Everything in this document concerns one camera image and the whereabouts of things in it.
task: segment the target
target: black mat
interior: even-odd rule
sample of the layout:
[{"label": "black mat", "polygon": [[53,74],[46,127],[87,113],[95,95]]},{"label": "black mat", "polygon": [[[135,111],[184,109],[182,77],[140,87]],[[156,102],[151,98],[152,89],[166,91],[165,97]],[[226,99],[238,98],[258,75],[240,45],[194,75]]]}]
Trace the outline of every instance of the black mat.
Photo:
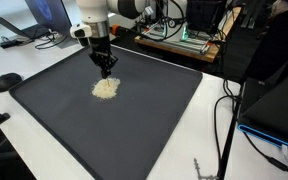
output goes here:
[{"label": "black mat", "polygon": [[10,94],[94,178],[145,179],[202,74],[112,47],[119,58],[112,73],[121,84],[115,98],[100,100],[90,94],[100,72],[89,52],[75,53]]}]

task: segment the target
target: mouse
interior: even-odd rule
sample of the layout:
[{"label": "mouse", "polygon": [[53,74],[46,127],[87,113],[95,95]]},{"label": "mouse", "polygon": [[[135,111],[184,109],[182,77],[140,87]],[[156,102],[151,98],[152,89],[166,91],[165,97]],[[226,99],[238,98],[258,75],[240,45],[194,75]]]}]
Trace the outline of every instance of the mouse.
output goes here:
[{"label": "mouse", "polygon": [[8,73],[0,76],[0,93],[8,91],[14,85],[22,82],[22,77],[16,73]]}]

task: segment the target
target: electronics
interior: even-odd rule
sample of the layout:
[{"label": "electronics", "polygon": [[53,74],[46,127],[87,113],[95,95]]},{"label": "electronics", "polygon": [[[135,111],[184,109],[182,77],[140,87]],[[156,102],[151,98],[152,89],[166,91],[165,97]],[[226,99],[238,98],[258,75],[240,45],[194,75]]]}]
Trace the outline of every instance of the electronics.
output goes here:
[{"label": "electronics", "polygon": [[38,24],[70,36],[71,21],[62,0],[25,0]]},{"label": "electronics", "polygon": [[26,29],[20,30],[2,17],[0,17],[0,24],[11,30],[15,34],[27,37],[29,39],[37,39],[39,37],[49,34],[48,29],[41,25],[34,25]]},{"label": "electronics", "polygon": [[288,146],[288,77],[242,113],[238,123],[243,132],[278,147]]},{"label": "electronics", "polygon": [[216,34],[226,3],[227,0],[187,0],[188,29]]}]

